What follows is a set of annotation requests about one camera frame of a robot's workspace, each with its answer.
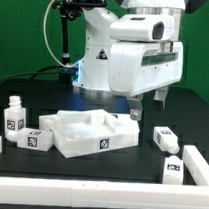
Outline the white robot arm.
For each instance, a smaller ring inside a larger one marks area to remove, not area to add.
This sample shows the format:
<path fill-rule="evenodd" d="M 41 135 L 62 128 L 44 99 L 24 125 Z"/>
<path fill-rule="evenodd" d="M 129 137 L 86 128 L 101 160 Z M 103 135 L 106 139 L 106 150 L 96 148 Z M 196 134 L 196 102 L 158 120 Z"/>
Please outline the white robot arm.
<path fill-rule="evenodd" d="M 125 16 L 104 7 L 83 8 L 86 47 L 74 88 L 89 96 L 125 97 L 131 118 L 138 121 L 144 93 L 154 92 L 157 110 L 165 107 L 169 85 L 183 72 L 182 16 L 207 0 L 114 1 L 127 9 Z"/>

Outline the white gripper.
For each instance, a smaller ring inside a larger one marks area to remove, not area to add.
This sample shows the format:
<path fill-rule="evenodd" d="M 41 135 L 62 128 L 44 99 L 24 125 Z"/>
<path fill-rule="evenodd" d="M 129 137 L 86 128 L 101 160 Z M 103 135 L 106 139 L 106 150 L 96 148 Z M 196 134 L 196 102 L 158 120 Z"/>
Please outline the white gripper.
<path fill-rule="evenodd" d="M 158 43 L 115 42 L 109 55 L 108 81 L 111 92 L 128 97 L 132 120 L 142 120 L 140 94 L 156 90 L 154 108 L 162 110 L 169 88 L 182 74 L 183 46 L 181 42 L 166 44 L 166 51 Z"/>

